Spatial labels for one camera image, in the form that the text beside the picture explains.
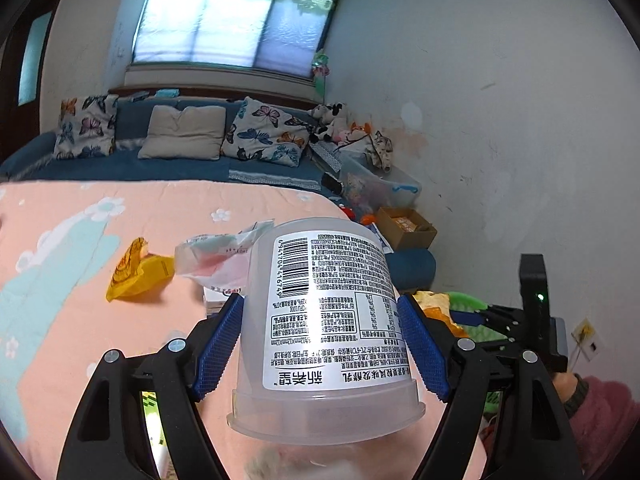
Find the pink fuzzy sleeve forearm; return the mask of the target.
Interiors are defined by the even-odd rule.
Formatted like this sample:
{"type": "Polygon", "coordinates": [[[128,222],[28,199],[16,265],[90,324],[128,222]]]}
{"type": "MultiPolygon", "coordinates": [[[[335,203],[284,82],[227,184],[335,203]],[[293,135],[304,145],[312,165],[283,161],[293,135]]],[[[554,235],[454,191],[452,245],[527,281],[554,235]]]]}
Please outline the pink fuzzy sleeve forearm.
{"type": "Polygon", "coordinates": [[[600,479],[623,451],[639,423],[639,402],[622,382],[577,376],[564,403],[585,479],[600,479]]]}

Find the person's right hand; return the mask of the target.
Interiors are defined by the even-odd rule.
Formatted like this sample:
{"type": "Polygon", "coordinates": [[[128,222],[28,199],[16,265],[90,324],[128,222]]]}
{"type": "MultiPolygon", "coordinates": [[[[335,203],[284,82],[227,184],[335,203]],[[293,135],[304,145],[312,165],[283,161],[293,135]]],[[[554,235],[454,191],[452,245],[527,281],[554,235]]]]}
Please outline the person's right hand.
{"type": "Polygon", "coordinates": [[[578,377],[572,372],[555,373],[552,384],[562,403],[566,403],[578,387],[578,377]]]}

